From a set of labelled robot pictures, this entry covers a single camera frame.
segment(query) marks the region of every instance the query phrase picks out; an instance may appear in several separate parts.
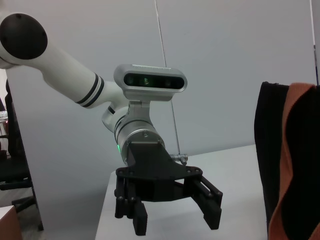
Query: brown strap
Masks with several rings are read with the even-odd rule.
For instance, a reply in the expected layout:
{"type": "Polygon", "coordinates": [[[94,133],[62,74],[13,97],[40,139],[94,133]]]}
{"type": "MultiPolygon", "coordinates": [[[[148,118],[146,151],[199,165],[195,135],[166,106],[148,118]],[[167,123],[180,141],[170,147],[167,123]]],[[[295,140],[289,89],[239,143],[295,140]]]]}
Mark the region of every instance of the brown strap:
{"type": "MultiPolygon", "coordinates": [[[[290,85],[286,95],[285,104],[282,116],[282,146],[280,157],[280,191],[279,202],[274,210],[269,224],[269,240],[289,240],[283,226],[281,207],[284,196],[290,186],[293,178],[292,159],[289,151],[289,146],[286,137],[286,127],[289,113],[296,102],[304,95],[309,89],[315,88],[313,84],[307,83],[293,83],[290,85]]],[[[318,240],[320,236],[320,224],[314,230],[309,240],[318,240]]]]}

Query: black end cap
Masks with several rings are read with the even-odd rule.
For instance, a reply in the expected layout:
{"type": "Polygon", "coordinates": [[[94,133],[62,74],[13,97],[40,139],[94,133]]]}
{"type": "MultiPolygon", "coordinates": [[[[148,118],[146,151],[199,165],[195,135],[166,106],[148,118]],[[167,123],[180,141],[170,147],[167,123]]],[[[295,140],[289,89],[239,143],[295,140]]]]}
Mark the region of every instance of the black end cap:
{"type": "Polygon", "coordinates": [[[9,54],[23,60],[39,57],[48,45],[46,31],[41,24],[23,13],[11,14],[2,21],[0,41],[9,54]]]}

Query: floor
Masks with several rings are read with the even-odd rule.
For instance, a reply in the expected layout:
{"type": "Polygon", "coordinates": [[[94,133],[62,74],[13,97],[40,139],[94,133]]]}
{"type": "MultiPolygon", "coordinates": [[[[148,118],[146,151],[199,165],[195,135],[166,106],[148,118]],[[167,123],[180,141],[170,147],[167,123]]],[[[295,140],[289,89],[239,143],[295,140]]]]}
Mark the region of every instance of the floor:
{"type": "MultiPolygon", "coordinates": [[[[10,206],[12,200],[32,196],[31,188],[0,190],[0,207],[10,206]]],[[[18,213],[23,240],[45,240],[44,231],[38,231],[40,215],[36,205],[18,213]]]]}

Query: office chair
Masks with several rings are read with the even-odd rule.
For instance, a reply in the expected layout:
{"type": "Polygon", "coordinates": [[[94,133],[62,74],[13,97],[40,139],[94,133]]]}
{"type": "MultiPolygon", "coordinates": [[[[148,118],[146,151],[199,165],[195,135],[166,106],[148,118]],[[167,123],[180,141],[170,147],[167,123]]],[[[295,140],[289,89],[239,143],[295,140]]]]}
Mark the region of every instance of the office chair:
{"type": "MultiPolygon", "coordinates": [[[[8,114],[8,135],[2,135],[0,138],[8,139],[8,152],[10,157],[2,155],[0,158],[0,190],[24,189],[31,188],[32,196],[13,200],[12,205],[15,206],[17,213],[36,204],[36,195],[26,159],[26,154],[20,135],[18,122],[15,117],[13,100],[8,84],[5,85],[7,96],[5,97],[5,104],[8,114]]],[[[43,230],[42,223],[38,226],[40,231],[43,230]]]]}

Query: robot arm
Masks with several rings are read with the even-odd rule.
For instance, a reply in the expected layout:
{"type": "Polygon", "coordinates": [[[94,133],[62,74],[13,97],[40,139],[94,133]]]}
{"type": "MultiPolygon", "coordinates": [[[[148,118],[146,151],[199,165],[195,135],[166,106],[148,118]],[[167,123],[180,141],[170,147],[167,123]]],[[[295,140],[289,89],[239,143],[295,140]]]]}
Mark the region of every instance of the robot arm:
{"type": "Polygon", "coordinates": [[[126,112],[129,101],[121,88],[104,81],[49,40],[46,31],[33,17],[24,13],[1,12],[0,68],[29,66],[42,72],[53,89],[84,108],[111,102],[103,123],[114,131],[113,113],[126,112]]]}

